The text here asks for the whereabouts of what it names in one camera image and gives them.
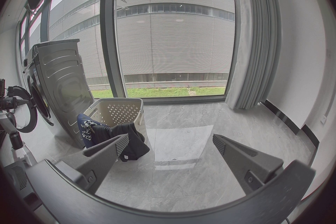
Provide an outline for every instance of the laundry basket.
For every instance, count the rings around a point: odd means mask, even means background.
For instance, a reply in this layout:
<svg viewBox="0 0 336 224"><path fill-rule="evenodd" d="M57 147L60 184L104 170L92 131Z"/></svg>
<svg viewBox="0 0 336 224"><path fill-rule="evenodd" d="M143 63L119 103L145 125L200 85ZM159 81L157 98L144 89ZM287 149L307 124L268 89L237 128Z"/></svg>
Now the laundry basket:
<svg viewBox="0 0 336 224"><path fill-rule="evenodd" d="M84 114L110 127L121 123L134 122L136 130L145 137L145 144L147 144L148 136L142 99L101 98L90 105Z"/></svg>

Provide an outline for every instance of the gray curtain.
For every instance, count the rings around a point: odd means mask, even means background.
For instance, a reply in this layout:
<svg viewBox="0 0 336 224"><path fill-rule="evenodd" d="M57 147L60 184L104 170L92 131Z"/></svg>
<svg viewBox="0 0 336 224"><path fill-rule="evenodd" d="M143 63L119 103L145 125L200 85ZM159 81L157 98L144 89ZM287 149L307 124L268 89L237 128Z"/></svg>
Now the gray curtain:
<svg viewBox="0 0 336 224"><path fill-rule="evenodd" d="M240 1L241 34L237 63L226 97L232 108L249 109L266 100L279 58L276 0Z"/></svg>

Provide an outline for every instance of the building window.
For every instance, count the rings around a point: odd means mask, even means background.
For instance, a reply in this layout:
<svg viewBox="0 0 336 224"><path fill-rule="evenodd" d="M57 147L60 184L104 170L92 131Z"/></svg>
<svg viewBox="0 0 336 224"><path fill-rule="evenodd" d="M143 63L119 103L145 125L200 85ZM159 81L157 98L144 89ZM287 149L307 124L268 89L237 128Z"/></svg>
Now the building window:
<svg viewBox="0 0 336 224"><path fill-rule="evenodd" d="M193 4L184 4L184 3L154 3L150 5L131 6L118 10L117 18L143 13L157 13L157 12L193 13L235 21L235 14L232 12L228 12L218 8L193 5Z"/></svg>

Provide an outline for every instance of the baseboard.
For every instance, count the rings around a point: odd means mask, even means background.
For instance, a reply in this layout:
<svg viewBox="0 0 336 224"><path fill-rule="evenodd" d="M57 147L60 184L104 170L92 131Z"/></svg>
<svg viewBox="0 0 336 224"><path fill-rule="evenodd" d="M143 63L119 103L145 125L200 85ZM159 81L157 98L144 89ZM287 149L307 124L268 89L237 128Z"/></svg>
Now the baseboard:
<svg viewBox="0 0 336 224"><path fill-rule="evenodd" d="M320 141L317 139L317 137L315 136L315 134L309 129L309 127L307 125L304 125L302 127L302 130L308 136L308 138L311 140L311 142L313 143L313 145L317 149L319 147Z"/></svg>
<svg viewBox="0 0 336 224"><path fill-rule="evenodd" d="M291 131L297 135L300 128L295 125L294 122L292 122L284 113L282 113L275 105L270 103L268 100L265 102L261 102L264 106L266 106L269 110L271 110L280 120L282 120L288 127L291 129ZM304 125L302 127L302 130L307 135L307 137L311 140L313 145L316 147L316 149L319 147L319 140L315 136L315 134L309 129L307 125Z"/></svg>
<svg viewBox="0 0 336 224"><path fill-rule="evenodd" d="M295 125L284 113L282 113L276 106L271 104L268 100L265 102L261 102L264 106L266 106L269 110L271 110L280 120L282 120L291 131L297 135L300 128Z"/></svg>

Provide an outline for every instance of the vent grille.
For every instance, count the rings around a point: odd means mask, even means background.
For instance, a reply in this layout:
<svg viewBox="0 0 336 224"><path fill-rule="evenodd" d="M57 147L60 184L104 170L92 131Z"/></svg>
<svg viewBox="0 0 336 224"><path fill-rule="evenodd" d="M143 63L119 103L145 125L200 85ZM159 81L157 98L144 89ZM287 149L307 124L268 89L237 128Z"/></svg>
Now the vent grille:
<svg viewBox="0 0 336 224"><path fill-rule="evenodd" d="M213 144L217 147L218 151L224 155L224 151L225 151L225 143L220 140L217 136L213 136L212 138L212 142Z"/></svg>
<svg viewBox="0 0 336 224"><path fill-rule="evenodd" d="M19 188L22 190L27 186L27 176L25 171L21 166L15 166L12 168L12 170L15 172L16 178L19 182Z"/></svg>
<svg viewBox="0 0 336 224"><path fill-rule="evenodd" d="M126 135L123 139L121 139L119 142L116 143L118 157L120 156L121 152L123 152L125 147L128 145L128 141L129 141L128 135Z"/></svg>

